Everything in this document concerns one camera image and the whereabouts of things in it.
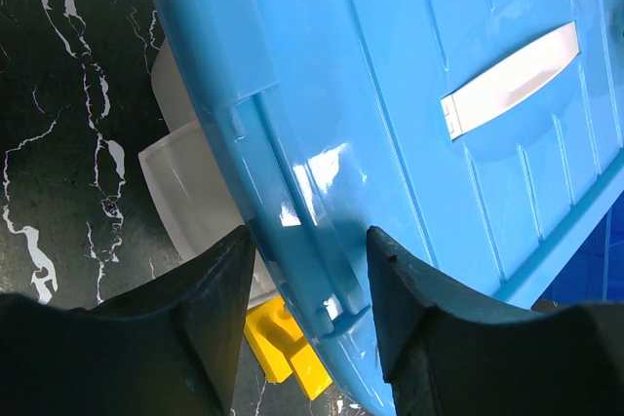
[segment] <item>white handle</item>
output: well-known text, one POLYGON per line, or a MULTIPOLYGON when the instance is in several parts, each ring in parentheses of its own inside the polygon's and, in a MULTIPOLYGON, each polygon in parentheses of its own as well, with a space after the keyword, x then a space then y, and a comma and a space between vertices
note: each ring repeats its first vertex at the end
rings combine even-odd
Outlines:
POLYGON ((574 22, 545 34, 451 95, 442 109, 451 139, 508 111, 550 82, 578 56, 574 22))

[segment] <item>marble countertop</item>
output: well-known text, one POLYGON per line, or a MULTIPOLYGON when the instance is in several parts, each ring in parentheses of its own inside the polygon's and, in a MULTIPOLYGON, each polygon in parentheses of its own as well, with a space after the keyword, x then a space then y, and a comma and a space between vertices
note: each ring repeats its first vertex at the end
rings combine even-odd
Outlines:
MULTIPOLYGON (((0 292, 92 308, 180 263, 137 158, 167 133, 163 39, 152 0, 0 0, 0 292)), ((232 415, 367 414, 239 361, 232 415)))

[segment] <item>yellow object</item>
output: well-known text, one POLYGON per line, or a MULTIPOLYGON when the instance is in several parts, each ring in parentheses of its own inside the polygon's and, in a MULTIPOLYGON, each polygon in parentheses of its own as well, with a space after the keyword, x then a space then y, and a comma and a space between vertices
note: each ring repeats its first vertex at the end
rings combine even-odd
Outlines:
POLYGON ((332 382, 282 297, 247 312, 245 337, 268 382, 282 383, 294 373, 299 387, 310 399, 320 395, 332 382))

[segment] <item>blue plastic lid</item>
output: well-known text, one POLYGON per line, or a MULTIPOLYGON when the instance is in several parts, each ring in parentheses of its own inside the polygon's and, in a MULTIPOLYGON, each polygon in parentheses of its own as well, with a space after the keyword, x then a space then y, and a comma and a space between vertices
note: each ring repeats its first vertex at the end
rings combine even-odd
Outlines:
POLYGON ((622 0, 156 4, 273 279, 333 380, 375 414, 394 404, 375 349, 369 226, 529 307, 624 187, 622 0), (579 54, 452 138, 443 98, 571 22, 579 54))

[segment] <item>yellow block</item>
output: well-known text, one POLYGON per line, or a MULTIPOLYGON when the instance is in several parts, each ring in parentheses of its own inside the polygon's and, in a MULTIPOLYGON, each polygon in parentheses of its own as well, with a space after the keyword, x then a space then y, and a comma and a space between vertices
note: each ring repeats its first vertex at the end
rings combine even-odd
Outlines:
POLYGON ((247 312, 245 337, 268 382, 282 383, 294 372, 299 387, 310 399, 332 382, 281 297, 247 312))

